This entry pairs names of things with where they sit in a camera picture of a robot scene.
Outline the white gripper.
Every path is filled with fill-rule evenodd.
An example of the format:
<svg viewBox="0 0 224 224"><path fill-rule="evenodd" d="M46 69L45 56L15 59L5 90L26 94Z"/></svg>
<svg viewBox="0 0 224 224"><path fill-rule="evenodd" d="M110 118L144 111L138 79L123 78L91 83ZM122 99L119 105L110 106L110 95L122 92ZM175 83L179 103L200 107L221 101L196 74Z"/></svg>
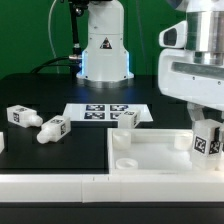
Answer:
<svg viewBox="0 0 224 224"><path fill-rule="evenodd" d="M187 21L159 34L164 47L158 62L158 86L162 94L187 101L187 110L195 127L204 120L203 106L224 111L224 66L203 66L193 62L186 45ZM224 142L224 124L218 129L218 141Z"/></svg>

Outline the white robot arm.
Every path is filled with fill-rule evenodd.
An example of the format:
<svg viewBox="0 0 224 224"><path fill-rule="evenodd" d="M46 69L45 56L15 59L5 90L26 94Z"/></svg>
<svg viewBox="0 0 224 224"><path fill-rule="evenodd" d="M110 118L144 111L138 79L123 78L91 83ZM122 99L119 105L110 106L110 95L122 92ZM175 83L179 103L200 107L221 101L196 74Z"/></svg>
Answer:
<svg viewBox="0 0 224 224"><path fill-rule="evenodd" d="M224 113L224 0L170 0L186 19L159 34L157 97L187 103L193 130L224 139L224 121L206 119L205 107ZM87 5L88 44L77 79L106 102L123 97L134 80L123 46L124 10L118 0Z"/></svg>

